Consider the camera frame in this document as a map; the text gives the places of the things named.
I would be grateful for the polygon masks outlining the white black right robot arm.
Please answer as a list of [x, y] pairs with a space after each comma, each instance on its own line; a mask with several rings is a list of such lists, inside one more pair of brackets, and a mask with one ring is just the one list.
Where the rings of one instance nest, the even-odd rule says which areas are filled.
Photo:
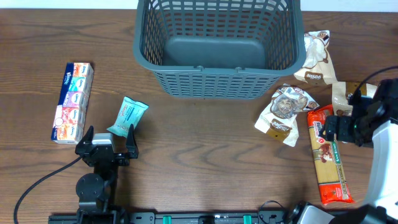
[[298, 204], [290, 223], [397, 222], [397, 80], [382, 80], [372, 98], [356, 90], [351, 116], [328, 116], [320, 134], [326, 140], [373, 147], [373, 163], [364, 205], [329, 213], [309, 203]]

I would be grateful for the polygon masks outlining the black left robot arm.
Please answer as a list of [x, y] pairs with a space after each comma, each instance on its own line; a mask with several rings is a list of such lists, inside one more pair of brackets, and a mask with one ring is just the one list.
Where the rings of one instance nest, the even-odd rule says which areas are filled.
[[118, 182], [118, 168], [128, 166], [131, 159], [138, 158], [138, 148], [134, 138], [134, 126], [130, 125], [126, 138], [126, 152], [115, 152], [111, 133], [94, 133], [90, 126], [75, 153], [82, 161], [93, 168], [92, 173], [82, 176], [76, 184], [79, 197], [78, 223], [130, 222], [128, 212], [114, 204]]

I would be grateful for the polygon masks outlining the red spaghetti package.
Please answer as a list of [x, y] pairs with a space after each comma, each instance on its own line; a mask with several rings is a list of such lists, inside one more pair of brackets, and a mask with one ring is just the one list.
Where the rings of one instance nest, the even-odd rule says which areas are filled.
[[307, 114], [320, 198], [324, 205], [332, 202], [353, 203], [354, 200], [348, 189], [338, 143], [327, 141], [321, 137], [321, 130], [325, 125], [326, 117], [332, 114], [332, 105], [310, 111]]

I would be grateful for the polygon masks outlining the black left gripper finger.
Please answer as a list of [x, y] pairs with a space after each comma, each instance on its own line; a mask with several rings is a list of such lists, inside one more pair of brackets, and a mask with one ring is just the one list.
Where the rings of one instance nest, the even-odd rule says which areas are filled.
[[134, 137], [134, 125], [131, 124], [126, 137], [126, 148], [129, 155], [137, 155], [137, 144]]
[[94, 127], [90, 126], [86, 132], [86, 134], [82, 137], [79, 142], [79, 148], [84, 148], [91, 144], [94, 136]]

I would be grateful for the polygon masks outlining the white brown snack bag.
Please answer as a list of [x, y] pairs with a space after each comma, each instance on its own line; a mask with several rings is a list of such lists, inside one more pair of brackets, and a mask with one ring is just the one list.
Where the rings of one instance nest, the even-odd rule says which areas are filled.
[[279, 142], [294, 147], [299, 138], [297, 115], [318, 107], [319, 104], [306, 91], [285, 83], [272, 95], [271, 102], [260, 113], [254, 127]]

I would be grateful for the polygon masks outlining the beige snack bag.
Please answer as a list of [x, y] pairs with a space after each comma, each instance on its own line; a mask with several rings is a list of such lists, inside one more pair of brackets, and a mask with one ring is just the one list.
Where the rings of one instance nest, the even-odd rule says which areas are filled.
[[[349, 97], [360, 82], [336, 82], [332, 84], [332, 105], [334, 115], [351, 116], [353, 107], [348, 104]], [[364, 84], [360, 87], [361, 94], [372, 98], [377, 90], [376, 85]]]

